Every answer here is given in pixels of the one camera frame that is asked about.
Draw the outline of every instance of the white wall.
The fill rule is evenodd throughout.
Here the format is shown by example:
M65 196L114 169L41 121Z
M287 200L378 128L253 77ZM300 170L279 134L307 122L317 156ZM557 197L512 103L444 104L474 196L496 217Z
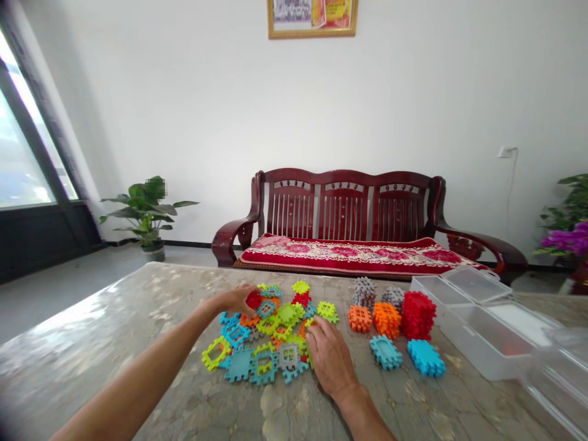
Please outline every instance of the white wall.
M451 225L530 255L588 168L586 0L360 0L355 38L284 41L265 1L20 4L99 196L160 174L202 202L168 239L211 242L257 170L412 170L447 180Z

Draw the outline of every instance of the wall outlet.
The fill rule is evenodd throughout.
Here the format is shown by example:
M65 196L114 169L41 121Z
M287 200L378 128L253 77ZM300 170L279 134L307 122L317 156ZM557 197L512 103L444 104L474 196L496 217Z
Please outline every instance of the wall outlet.
M511 157L513 157L514 150L516 150L516 147L508 147L508 146L500 147L500 150L498 152L498 157L511 158Z

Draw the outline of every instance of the floral seat cushion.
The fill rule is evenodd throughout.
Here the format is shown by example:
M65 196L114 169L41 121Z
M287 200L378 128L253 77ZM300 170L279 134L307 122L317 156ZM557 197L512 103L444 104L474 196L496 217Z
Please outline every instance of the floral seat cushion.
M240 268L410 278L442 274L461 265L488 267L449 251L431 238L413 242L293 239L264 234L235 262Z

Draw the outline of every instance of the sofa backrest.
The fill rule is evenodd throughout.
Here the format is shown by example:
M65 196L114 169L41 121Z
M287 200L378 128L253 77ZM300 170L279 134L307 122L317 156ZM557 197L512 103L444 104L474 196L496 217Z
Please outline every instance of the sofa backrest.
M435 178L393 171L311 173L278 168L256 175L267 232L294 238L408 242L427 235L425 202ZM260 234L264 231L263 218Z

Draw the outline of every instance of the sofa armrest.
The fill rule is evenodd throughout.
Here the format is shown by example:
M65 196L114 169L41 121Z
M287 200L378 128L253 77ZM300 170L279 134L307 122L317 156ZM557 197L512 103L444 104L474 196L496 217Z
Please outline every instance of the sofa armrest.
M243 249L247 249L251 245L251 234L253 232L253 225L259 221L259 216L250 214L243 219L233 220L223 225L214 235L213 240L213 254L219 263L219 267L232 267L237 260L233 242L237 235L239 242Z
M529 265L525 256L511 244L492 236L478 233L461 232L451 228L444 220L439 222L435 229L440 233L463 237L488 248L496 257L496 268L494 272L500 276L500 281L505 285L510 284L521 277Z

